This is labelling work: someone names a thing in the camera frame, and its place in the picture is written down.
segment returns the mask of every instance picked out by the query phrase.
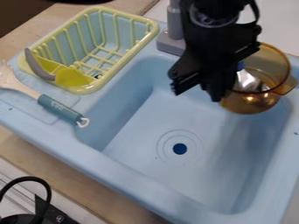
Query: toy sink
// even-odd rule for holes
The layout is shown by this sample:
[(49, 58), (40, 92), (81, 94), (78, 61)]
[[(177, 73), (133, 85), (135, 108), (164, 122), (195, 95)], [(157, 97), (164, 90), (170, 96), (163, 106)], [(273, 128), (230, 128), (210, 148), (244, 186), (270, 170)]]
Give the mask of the toy sink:
[[(290, 58), (293, 75), (299, 60)], [(101, 90), (74, 95), (21, 72), (27, 86), (85, 113), (76, 129), (29, 97), (0, 92), (0, 122), (41, 150), (174, 223), (280, 223), (299, 172), (299, 92), (236, 115), (194, 87), (170, 90), (176, 56), (153, 39)]]

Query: black cable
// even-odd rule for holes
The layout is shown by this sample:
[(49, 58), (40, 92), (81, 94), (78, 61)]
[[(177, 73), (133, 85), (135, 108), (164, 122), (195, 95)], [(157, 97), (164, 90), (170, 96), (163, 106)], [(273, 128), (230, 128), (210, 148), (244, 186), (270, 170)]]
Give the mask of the black cable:
[(21, 182), (25, 181), (33, 181), (40, 183), (42, 186), (46, 189), (46, 200), (45, 200), (45, 206), (39, 211), (39, 213), (36, 213), (33, 220), (29, 224), (41, 224), (44, 219), (44, 215), (50, 206), (51, 199), (52, 199), (52, 191), (51, 187), (48, 183), (46, 183), (43, 179), (37, 178), (37, 177), (22, 177), (22, 178), (16, 178), (12, 180), (10, 183), (4, 186), (4, 188), (0, 191), (0, 203), (3, 200), (4, 195), (16, 184), (19, 184)]

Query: dish rack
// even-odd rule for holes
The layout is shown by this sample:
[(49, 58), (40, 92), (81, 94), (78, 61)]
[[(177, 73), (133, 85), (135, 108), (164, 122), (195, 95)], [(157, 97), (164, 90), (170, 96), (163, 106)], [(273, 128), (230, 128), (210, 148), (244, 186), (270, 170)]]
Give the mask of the dish rack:
[[(50, 81), (74, 94), (90, 94), (102, 88), (158, 32), (159, 25), (153, 20), (100, 6), (82, 11), (30, 50), (49, 74), (70, 67), (93, 77), (90, 84), (76, 87)], [(24, 53), (17, 63), (21, 70), (35, 75)]]

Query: yellow spatula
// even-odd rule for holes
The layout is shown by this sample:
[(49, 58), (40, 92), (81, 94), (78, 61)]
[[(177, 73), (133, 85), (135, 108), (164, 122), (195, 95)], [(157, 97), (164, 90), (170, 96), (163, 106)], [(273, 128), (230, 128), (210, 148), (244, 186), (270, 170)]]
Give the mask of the yellow spatula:
[(55, 81), (56, 84), (64, 87), (86, 86), (94, 81), (94, 78), (74, 68), (35, 55), (28, 48), (24, 51), (31, 70), (43, 80)]

